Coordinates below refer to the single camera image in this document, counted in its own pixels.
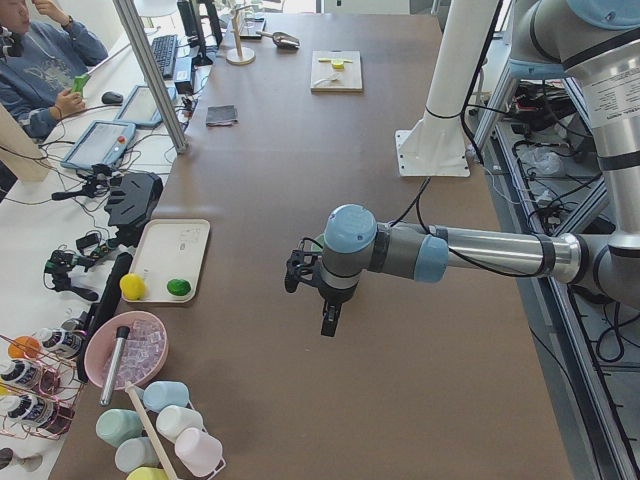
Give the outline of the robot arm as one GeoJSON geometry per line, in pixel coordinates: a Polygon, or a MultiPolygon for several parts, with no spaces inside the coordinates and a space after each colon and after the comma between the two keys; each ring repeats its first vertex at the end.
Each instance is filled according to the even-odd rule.
{"type": "Polygon", "coordinates": [[[614,213],[610,235],[511,234],[378,222],[359,205],[329,216],[314,286],[321,332],[333,336],[363,271],[439,281],[449,266],[510,277],[551,277],[639,304],[639,5],[635,1],[519,1],[510,73],[579,81],[614,213]]]}

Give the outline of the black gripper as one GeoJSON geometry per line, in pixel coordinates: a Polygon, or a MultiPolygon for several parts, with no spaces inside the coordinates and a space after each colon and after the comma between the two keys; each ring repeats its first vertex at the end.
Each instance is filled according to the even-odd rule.
{"type": "Polygon", "coordinates": [[[325,300],[323,306],[323,319],[321,335],[334,337],[339,323],[342,304],[349,301],[356,290],[356,286],[346,289],[335,288],[327,284],[319,287],[319,293],[325,300]]]}

